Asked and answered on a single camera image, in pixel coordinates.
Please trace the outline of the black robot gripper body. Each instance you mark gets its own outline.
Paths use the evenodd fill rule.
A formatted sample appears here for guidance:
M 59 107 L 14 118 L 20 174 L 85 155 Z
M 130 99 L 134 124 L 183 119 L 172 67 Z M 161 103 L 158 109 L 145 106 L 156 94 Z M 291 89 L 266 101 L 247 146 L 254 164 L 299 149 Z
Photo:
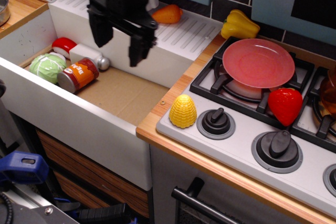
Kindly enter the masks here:
M 157 22 L 146 10 L 148 0 L 89 0 L 88 13 L 104 15 L 112 25 L 123 33 L 132 35 L 155 35 Z

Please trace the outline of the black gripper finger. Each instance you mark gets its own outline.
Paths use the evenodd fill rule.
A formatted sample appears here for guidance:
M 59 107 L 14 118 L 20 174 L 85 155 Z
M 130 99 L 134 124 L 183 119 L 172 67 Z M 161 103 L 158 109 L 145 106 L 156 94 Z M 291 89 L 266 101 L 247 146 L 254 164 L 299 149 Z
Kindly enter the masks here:
M 94 41 L 99 48 L 113 38 L 112 25 L 104 15 L 89 12 L 89 24 Z
M 129 46 L 130 67 L 136 67 L 140 61 L 146 59 L 154 45 L 156 45 L 154 34 L 149 36 L 132 35 Z

